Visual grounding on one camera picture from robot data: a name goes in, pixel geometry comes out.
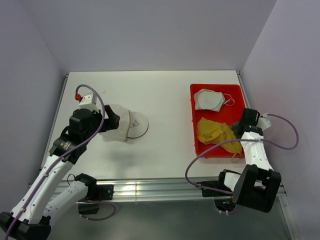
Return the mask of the yellow bra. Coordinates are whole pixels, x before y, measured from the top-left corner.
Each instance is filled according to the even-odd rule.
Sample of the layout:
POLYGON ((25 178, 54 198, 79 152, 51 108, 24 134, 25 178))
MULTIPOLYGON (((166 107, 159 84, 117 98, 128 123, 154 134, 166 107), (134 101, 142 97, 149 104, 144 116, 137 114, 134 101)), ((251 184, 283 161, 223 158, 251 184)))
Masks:
MULTIPOLYGON (((236 136, 226 123, 201 118, 195 125, 195 154, 198 156, 209 148, 224 141, 235 140, 236 136)), ((245 156, 240 142, 225 143, 208 153, 204 158, 230 158, 237 162, 245 156)))

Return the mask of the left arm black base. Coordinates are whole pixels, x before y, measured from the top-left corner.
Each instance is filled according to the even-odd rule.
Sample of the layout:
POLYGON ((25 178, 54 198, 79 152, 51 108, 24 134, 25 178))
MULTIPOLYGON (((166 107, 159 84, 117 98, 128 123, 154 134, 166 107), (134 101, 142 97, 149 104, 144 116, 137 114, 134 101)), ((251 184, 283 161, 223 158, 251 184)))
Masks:
MULTIPOLYGON (((111 201, 114 194, 114 185, 113 184, 98 184, 97 191, 94 193, 92 198, 89 198, 89 201, 94 202, 105 202, 111 201)), ((113 212, 114 208, 107 204, 102 203, 79 203, 78 204, 78 213, 80 215, 88 216, 96 215, 101 211, 113 212)))

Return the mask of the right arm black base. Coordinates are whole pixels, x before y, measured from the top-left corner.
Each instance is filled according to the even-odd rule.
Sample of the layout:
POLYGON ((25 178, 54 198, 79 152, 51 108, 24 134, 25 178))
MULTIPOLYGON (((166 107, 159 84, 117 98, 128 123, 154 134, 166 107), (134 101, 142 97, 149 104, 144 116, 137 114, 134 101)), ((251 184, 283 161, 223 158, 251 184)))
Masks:
POLYGON ((204 198, 213 198, 213 209, 220 215, 228 216, 229 214, 236 213, 243 208, 242 206, 233 203, 232 196, 230 194, 221 192, 231 192, 231 189, 224 186, 218 180, 200 181, 196 184, 202 186, 201 193, 204 198))

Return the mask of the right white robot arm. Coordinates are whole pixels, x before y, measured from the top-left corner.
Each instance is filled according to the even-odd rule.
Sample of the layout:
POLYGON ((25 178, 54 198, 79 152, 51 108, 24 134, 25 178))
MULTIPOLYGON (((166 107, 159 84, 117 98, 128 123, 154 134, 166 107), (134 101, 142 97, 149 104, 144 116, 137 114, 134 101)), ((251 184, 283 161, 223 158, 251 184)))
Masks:
POLYGON ((241 205, 268 213, 273 207, 282 177, 273 170, 264 147, 260 113, 245 108, 233 127, 201 118, 196 124, 197 139, 205 145, 220 146, 234 156, 245 158, 241 173, 223 170, 217 181, 202 181, 203 192, 231 195, 231 209, 241 205))

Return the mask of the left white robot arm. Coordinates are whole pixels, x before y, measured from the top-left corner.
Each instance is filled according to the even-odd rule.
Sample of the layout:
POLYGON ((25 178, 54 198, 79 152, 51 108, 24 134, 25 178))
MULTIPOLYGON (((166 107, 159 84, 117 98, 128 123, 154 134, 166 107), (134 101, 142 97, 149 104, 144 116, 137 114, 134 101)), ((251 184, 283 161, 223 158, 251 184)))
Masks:
POLYGON ((69 125, 53 142, 45 165, 25 196, 10 212, 1 212, 0 227, 6 239, 46 240, 54 221, 74 203, 99 197, 97 180, 81 173, 66 190, 51 199, 62 178, 87 150, 89 141, 98 133, 116 130, 119 121, 109 105, 103 111, 87 108, 73 111, 69 125))

